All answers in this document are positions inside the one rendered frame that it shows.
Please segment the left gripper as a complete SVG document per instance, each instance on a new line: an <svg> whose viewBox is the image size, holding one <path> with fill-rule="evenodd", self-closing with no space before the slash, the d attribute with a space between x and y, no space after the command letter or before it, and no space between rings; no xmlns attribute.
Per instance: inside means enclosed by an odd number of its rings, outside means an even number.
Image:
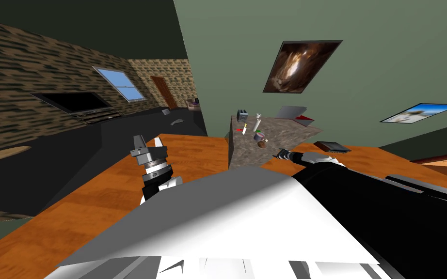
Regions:
<svg viewBox="0 0 447 279"><path fill-rule="evenodd" d="M134 136L133 141L134 150L130 154L136 158L139 165L155 166L167 162L167 147L164 146L160 137L154 138L155 147L146 147L142 135Z"/></svg>

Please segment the blue window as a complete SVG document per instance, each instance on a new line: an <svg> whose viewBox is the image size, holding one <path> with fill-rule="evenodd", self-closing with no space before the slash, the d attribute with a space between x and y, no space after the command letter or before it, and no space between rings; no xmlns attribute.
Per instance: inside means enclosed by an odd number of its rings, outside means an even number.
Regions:
<svg viewBox="0 0 447 279"><path fill-rule="evenodd" d="M139 89L123 71L97 66L93 68L129 103L145 100Z"/></svg>

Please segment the brown framed picture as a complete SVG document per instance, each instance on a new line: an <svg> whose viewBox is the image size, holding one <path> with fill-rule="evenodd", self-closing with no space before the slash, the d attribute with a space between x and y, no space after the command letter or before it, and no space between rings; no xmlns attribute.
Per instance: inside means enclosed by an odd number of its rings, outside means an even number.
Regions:
<svg viewBox="0 0 447 279"><path fill-rule="evenodd" d="M301 94L342 42L283 41L263 92Z"/></svg>

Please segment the blue framed picture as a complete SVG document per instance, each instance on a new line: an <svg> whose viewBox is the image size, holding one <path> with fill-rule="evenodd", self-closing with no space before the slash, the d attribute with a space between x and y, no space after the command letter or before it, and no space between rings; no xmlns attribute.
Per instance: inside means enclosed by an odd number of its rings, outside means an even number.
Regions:
<svg viewBox="0 0 447 279"><path fill-rule="evenodd" d="M447 111L447 104L419 103L381 121L381 123L413 124Z"/></svg>

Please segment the dark flat book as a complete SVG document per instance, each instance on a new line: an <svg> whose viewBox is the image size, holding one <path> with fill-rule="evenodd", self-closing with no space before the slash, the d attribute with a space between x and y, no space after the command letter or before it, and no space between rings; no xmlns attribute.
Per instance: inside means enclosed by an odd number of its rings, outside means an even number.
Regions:
<svg viewBox="0 0 447 279"><path fill-rule="evenodd" d="M337 142L328 141L316 141L313 143L316 147L320 148L324 152L345 154L351 152L350 149L344 147Z"/></svg>

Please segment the brown wooden door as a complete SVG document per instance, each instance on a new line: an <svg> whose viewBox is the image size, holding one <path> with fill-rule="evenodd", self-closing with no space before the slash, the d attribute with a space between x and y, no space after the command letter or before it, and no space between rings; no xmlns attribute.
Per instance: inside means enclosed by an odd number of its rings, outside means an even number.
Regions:
<svg viewBox="0 0 447 279"><path fill-rule="evenodd" d="M173 98L173 95L171 94L168 85L165 82L164 77L161 76L150 76L151 80L157 87L159 93L163 97L165 103L169 107L169 109L173 110L177 108L177 103Z"/></svg>

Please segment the grey laptop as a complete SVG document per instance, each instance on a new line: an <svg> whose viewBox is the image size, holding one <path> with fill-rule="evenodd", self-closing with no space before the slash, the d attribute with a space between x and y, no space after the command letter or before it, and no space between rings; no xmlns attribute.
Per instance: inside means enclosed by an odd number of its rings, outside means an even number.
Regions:
<svg viewBox="0 0 447 279"><path fill-rule="evenodd" d="M277 113L277 119L296 119L301 116L305 111L306 107L302 106L282 106Z"/></svg>

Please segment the dark television stand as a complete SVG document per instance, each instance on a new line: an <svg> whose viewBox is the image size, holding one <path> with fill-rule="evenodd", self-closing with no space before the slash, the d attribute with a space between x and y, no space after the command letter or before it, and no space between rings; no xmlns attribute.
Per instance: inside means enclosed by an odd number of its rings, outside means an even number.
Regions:
<svg viewBox="0 0 447 279"><path fill-rule="evenodd" d="M88 112L82 112L71 116L72 118L81 122L82 124L92 125L96 123L109 121L115 118L124 117L125 115L119 110L108 109L108 110L93 110Z"/></svg>

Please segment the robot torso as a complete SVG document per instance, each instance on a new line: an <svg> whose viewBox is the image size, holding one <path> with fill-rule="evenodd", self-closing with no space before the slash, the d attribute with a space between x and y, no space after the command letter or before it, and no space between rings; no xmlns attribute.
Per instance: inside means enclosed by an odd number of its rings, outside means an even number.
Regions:
<svg viewBox="0 0 447 279"><path fill-rule="evenodd" d="M162 186L45 279L392 279L297 180L241 167Z"/></svg>

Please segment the black television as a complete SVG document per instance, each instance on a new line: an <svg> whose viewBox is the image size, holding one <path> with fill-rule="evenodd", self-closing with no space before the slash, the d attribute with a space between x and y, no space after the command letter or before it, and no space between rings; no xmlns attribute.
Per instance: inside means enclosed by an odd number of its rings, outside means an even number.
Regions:
<svg viewBox="0 0 447 279"><path fill-rule="evenodd" d="M67 114L112 108L111 104L95 92L31 93L30 95Z"/></svg>

